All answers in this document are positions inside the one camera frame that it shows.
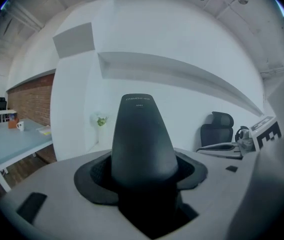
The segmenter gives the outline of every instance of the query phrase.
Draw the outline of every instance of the light blue tabletop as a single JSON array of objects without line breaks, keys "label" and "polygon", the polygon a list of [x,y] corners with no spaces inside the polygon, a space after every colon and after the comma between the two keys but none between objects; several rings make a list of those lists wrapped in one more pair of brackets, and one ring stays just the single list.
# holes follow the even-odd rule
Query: light blue tabletop
[{"label": "light blue tabletop", "polygon": [[30,119],[21,119],[24,131],[9,129],[8,122],[0,123],[0,165],[33,148],[52,141],[52,136],[43,135],[37,129],[43,125]]}]

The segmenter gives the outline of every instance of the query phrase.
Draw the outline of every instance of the brick wall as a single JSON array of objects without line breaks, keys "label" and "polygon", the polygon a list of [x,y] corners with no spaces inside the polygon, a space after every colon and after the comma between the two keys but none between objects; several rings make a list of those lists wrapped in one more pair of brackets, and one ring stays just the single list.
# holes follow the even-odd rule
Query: brick wall
[{"label": "brick wall", "polygon": [[[19,119],[29,118],[41,125],[50,125],[50,102],[55,74],[23,83],[8,91],[7,107],[17,112]],[[53,145],[37,154],[49,163],[55,162]]]}]

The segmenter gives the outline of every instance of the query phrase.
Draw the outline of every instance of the chair headrest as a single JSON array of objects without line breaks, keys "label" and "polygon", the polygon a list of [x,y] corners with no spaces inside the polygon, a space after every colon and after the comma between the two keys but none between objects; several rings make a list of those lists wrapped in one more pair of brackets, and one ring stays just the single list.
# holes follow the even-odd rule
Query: chair headrest
[{"label": "chair headrest", "polygon": [[212,112],[213,122],[212,125],[215,127],[232,128],[234,125],[233,117],[227,113]]}]

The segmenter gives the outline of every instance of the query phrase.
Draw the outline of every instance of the gray desk surface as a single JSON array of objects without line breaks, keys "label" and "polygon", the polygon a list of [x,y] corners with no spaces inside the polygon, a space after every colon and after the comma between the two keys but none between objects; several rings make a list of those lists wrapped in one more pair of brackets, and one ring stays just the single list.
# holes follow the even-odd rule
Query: gray desk surface
[{"label": "gray desk surface", "polygon": [[[234,160],[176,150],[205,164],[208,176],[195,189],[181,191],[183,202],[189,204],[199,216],[161,239],[224,239],[248,187],[257,154],[253,152],[243,160]],[[148,240],[116,206],[93,204],[76,189],[76,170],[108,151],[42,167],[4,196],[0,201],[2,211],[15,216],[16,221],[21,220],[16,209],[30,193],[40,192],[46,194],[47,199],[33,222],[32,230],[37,233],[62,240]],[[238,167],[236,173],[226,170],[231,165]]]},{"label": "gray desk surface", "polygon": [[24,131],[9,129],[8,122],[0,123],[0,165],[39,145],[52,141],[51,135],[43,135],[36,129],[43,125],[30,119],[21,119]]}]

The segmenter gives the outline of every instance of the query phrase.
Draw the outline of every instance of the white ceiling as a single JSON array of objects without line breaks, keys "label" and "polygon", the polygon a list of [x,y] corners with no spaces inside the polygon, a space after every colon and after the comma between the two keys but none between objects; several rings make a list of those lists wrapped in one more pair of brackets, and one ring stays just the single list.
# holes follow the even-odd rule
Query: white ceiling
[{"label": "white ceiling", "polygon": [[[35,29],[40,30],[57,13],[82,1],[93,0],[10,0],[7,12],[2,11],[0,15],[0,52],[13,58]],[[248,0],[245,5],[238,0],[184,1],[195,4],[223,23],[242,43],[260,72],[284,70],[284,18],[274,0]],[[33,18],[33,21],[27,20],[31,27],[13,16],[25,21],[21,18],[22,10]]]}]

